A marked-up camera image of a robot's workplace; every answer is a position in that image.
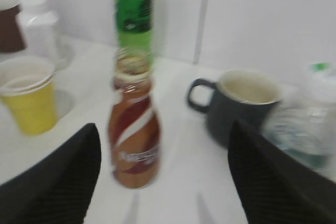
green bottle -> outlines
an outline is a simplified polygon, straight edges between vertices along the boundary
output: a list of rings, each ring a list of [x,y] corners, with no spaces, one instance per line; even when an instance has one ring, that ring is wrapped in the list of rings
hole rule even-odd
[[[134,47],[150,54],[152,62],[153,0],[115,0],[120,47]]]

bottle neck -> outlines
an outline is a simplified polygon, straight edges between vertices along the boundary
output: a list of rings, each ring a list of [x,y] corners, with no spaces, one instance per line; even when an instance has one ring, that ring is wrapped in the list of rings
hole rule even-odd
[[[150,78],[146,78],[137,82],[126,82],[115,77],[113,88],[122,90],[125,94],[149,93],[152,89],[152,81]]]

dark gray mug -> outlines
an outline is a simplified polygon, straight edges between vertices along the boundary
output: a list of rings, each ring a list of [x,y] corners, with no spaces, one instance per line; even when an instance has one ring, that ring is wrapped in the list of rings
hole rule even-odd
[[[214,89],[209,105],[200,105],[191,98],[197,86]],[[279,85],[269,77],[254,70],[226,71],[217,82],[197,79],[187,94],[188,105],[206,113],[206,127],[210,135],[227,147],[229,132],[236,120],[242,120],[257,130],[271,108],[280,101]]]

wall tile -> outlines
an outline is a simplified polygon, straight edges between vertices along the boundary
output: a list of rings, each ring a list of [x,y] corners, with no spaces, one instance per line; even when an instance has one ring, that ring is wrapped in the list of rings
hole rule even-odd
[[[50,0],[67,34],[116,44],[112,0]],[[156,0],[155,51],[192,62],[201,0]]]
[[[200,63],[299,83],[305,64],[335,61],[335,28],[335,0],[209,0]]]

stacked cups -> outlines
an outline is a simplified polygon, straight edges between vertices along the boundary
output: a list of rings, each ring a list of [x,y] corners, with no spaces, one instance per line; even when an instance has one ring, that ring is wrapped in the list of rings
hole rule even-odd
[[[0,64],[0,97],[27,135],[38,135],[57,123],[54,64],[24,56]]]

